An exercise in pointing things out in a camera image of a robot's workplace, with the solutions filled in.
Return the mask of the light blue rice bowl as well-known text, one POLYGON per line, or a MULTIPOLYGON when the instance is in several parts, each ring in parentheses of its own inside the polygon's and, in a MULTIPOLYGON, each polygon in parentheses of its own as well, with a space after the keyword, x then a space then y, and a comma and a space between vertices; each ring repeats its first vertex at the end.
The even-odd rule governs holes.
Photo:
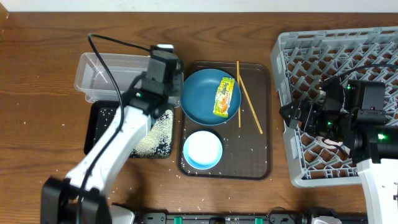
POLYGON ((208 170, 217 165, 223 154, 220 138, 209 131, 197 131, 189 135, 183 145, 187 163, 198 170, 208 170))

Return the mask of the yellow green snack wrapper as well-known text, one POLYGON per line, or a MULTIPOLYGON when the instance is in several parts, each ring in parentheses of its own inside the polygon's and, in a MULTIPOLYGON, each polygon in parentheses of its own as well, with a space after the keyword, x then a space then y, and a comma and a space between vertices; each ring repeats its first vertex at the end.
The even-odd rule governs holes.
POLYGON ((223 77, 217 88, 215 95, 215 105, 213 114, 222 118, 228 117, 228 110, 231 103, 235 80, 229 77, 223 77))

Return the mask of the white cup pink inside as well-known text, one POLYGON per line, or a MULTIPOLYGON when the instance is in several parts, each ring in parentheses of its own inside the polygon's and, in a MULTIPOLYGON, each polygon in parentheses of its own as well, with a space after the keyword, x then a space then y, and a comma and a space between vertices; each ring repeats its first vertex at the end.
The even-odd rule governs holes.
POLYGON ((317 141, 320 143, 321 146, 327 149, 337 149, 343 145, 342 142, 334 142, 330 139, 326 139, 324 137, 318 136, 317 141))

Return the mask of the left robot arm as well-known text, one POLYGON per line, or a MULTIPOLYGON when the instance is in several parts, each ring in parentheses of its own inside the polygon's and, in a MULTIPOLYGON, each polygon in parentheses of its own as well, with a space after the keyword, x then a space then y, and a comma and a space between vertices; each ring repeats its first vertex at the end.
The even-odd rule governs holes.
POLYGON ((146 71, 121 97, 116 114, 91 151, 63 180, 42 187, 41 223, 133 223, 133 211, 108 205, 114 181, 132 150, 180 95, 183 62, 165 49, 150 52, 146 71))

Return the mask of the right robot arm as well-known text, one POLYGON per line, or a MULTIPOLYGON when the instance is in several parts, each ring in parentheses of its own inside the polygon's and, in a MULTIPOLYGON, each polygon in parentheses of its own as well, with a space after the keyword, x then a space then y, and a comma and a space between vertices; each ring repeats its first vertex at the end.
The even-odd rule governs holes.
POLYGON ((397 223, 397 127, 386 124, 383 82, 329 78, 321 103, 294 100, 279 113, 290 128, 341 142, 364 190, 369 223, 397 223))

